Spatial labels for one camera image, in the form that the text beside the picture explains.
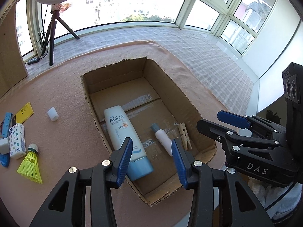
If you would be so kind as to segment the right hand white glove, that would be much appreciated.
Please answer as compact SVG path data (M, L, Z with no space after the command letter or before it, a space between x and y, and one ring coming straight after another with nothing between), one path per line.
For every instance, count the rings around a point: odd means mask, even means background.
M248 185L264 208L272 204L290 187L290 185L287 187L274 187L252 177L249 177ZM301 197L302 184L297 183L283 199L266 212L270 219L282 220L294 213L301 201Z

